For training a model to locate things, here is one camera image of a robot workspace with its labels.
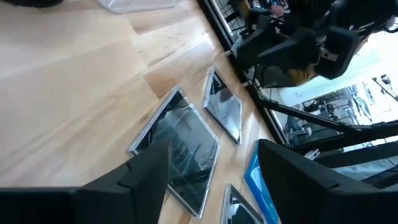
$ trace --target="clear plastic sheet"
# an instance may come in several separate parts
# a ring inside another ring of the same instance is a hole
[[[201,218],[216,167],[220,140],[186,94],[176,86],[134,140],[129,152],[168,142],[169,192],[195,217]]]
[[[176,6],[181,0],[98,0],[101,5],[116,14],[165,9]]]

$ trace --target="metal frame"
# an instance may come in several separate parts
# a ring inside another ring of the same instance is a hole
[[[213,84],[213,77],[217,76],[225,85],[226,83],[224,82],[224,80],[221,78],[221,76],[219,75],[219,71],[217,70],[216,67],[212,67],[211,69],[209,69],[208,72],[208,79],[207,79],[207,83],[206,83],[206,88],[205,88],[205,99],[203,100],[203,105],[202,107],[206,110],[206,112],[216,121],[216,123],[227,133],[227,135],[229,136],[229,138],[231,138],[232,141],[234,141],[236,144],[241,144],[242,143],[242,115],[243,115],[243,109],[242,109],[242,101],[241,99],[239,99],[236,95],[234,95],[232,92],[231,94],[233,94],[233,96],[235,97],[236,100],[239,101],[239,103],[241,104],[241,111],[240,111],[240,115],[241,115],[241,119],[240,119],[240,123],[239,123],[239,139],[235,139],[235,137],[232,135],[231,131],[228,130],[228,128],[225,127],[224,124],[222,124],[220,122],[220,120],[207,108],[208,106],[208,102],[209,102],[209,98],[210,98],[210,91],[211,91],[211,86]]]
[[[214,0],[198,0],[198,3],[225,51],[231,50],[234,40],[229,34],[230,31],[228,27],[225,26],[226,22],[221,17]],[[249,71],[245,71],[239,66],[234,54],[229,54],[228,58],[241,83],[248,84],[246,86],[246,90],[252,98],[262,119],[267,124],[267,127],[277,144],[287,146],[291,148],[291,150],[304,155],[311,150],[319,149],[320,152],[325,152],[339,149],[341,147],[352,146],[362,142],[398,135],[398,121],[378,123],[371,126],[352,126],[320,118],[310,113],[280,105],[275,101],[263,99],[259,96],[256,87],[252,85],[251,80],[248,80],[248,76],[246,76],[246,74]],[[299,146],[291,146],[286,139],[283,130],[281,130],[281,127],[279,127],[274,113],[271,110],[279,111],[281,113],[295,116],[311,123],[319,124],[326,128],[334,129],[339,131],[341,134],[330,138],[312,141]]]
[[[265,221],[261,218],[261,216],[255,211],[255,209],[252,208],[252,206],[249,204],[246,199],[239,193],[236,188],[231,185],[227,184],[225,186],[225,191],[224,191],[224,201],[223,201],[223,210],[221,212],[221,224],[228,224],[228,207],[229,207],[229,200],[231,198],[231,195],[236,197],[241,202],[241,205],[246,209],[246,211],[252,216],[253,219],[256,220],[256,224],[263,224]]]
[[[372,78],[372,80],[376,83],[376,84],[378,84],[384,91],[386,91],[386,93],[388,94],[388,95],[390,95],[396,102],[398,102],[398,95],[393,91],[393,90],[391,90],[391,88],[389,87],[389,86],[387,86],[386,84],[384,84],[383,82],[381,82],[380,81],[380,79],[378,79],[378,78]]]
[[[192,104],[192,102],[189,101],[189,99],[187,98],[186,94],[182,91],[180,86],[176,86],[176,87],[174,87],[171,90],[170,94],[166,97],[164,102],[159,106],[159,108],[156,110],[155,114],[151,117],[151,119],[146,124],[144,129],[138,134],[138,136],[132,142],[132,144],[130,145],[130,147],[129,147],[129,149],[127,151],[130,152],[133,155],[138,155],[139,154],[139,152],[136,150],[137,146],[144,139],[145,135],[148,133],[148,131],[154,125],[154,123],[156,122],[156,119],[159,117],[161,112],[165,109],[165,107],[168,105],[168,103],[170,103],[171,99],[177,93],[180,93],[184,97],[184,100],[188,103],[189,107],[191,107],[193,112],[197,115],[198,119],[201,121],[201,123],[204,125],[206,130],[210,133],[210,135],[213,136],[213,139],[217,143],[217,148],[216,148],[216,152],[215,152],[215,159],[214,159],[213,165],[211,167],[210,176],[209,176],[209,179],[208,179],[208,182],[207,182],[207,185],[206,185],[205,196],[203,198],[203,202],[202,202],[202,205],[201,205],[199,213],[194,211],[194,209],[191,206],[189,206],[189,204],[186,201],[184,201],[184,199],[178,193],[176,193],[176,191],[174,191],[174,189],[169,184],[167,184],[167,190],[175,197],[175,199],[178,202],[180,202],[192,215],[194,215],[195,217],[201,219],[201,217],[203,215],[203,212],[205,210],[208,194],[209,194],[209,191],[210,191],[211,180],[213,179],[214,171],[216,169],[218,155],[220,153],[220,140],[218,139],[217,135],[213,132],[213,130],[209,127],[209,125],[206,123],[206,121],[203,119],[203,117],[200,115],[200,113],[195,108],[195,106]]]

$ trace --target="person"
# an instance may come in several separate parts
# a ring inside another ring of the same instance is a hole
[[[280,5],[272,5],[270,7],[270,11],[274,16],[283,17],[286,13],[286,7]],[[308,18],[307,23],[309,22],[309,20],[314,20],[314,17],[307,16],[307,18]],[[385,28],[388,29],[392,27],[395,23],[395,19],[396,19],[395,16],[391,17],[385,23]],[[359,33],[362,30],[363,29],[360,27],[358,30],[352,30],[352,31]],[[369,36],[370,34],[362,38],[362,41],[359,43],[355,54],[357,54],[361,50],[363,45],[368,41]],[[284,73],[280,67],[271,65],[265,68],[265,71],[261,72],[260,76],[263,77],[258,77],[258,79],[261,83],[261,86],[264,88],[282,88],[282,87],[300,86],[318,76],[318,74],[316,74],[314,71],[314,67],[316,65],[317,63],[311,63],[310,65],[308,65],[307,69],[305,70],[290,69],[286,73]]]

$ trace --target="glass panel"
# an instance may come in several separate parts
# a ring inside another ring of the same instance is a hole
[[[232,186],[227,185],[224,193],[222,223],[262,224],[260,215],[250,206],[243,196]]]
[[[170,94],[129,150],[138,154],[149,146],[168,142],[172,152],[169,190],[195,216],[201,216],[219,140],[182,91],[177,90]]]
[[[394,98],[393,89],[395,88],[389,76],[382,75],[368,78],[366,81],[355,85],[292,105],[291,108],[351,125],[388,122],[395,120],[397,118],[396,114],[398,114],[398,97]],[[280,90],[276,88],[263,89],[262,93],[266,98],[284,105],[284,97],[281,96]],[[293,146],[341,134],[339,131],[309,123],[277,111],[273,111],[273,115]],[[347,147],[345,151],[396,140],[398,140],[398,137],[391,137],[389,140],[379,139],[358,146]]]
[[[241,142],[242,103],[232,94],[216,68],[210,70],[203,107],[236,143]]]
[[[224,18],[225,24],[229,34],[236,40],[239,37],[239,33],[244,29],[244,19],[239,15],[238,8],[242,1],[230,1],[230,0],[213,0],[213,4],[218,8],[218,13]]]
[[[352,166],[338,167],[333,170],[347,177],[351,177],[354,180],[364,180],[385,170],[391,169],[396,165],[398,165],[398,156],[365,162],[362,164],[355,164]]]

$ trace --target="wooden table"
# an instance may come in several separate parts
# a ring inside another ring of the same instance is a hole
[[[216,64],[243,101],[243,142],[199,110],[221,139],[201,222],[219,222],[227,183],[258,210],[243,174],[270,134],[194,0],[122,16],[94,0],[43,10],[0,2],[0,28],[0,186],[79,186],[111,171],[175,85],[201,108]],[[200,221],[167,193],[159,223]]]

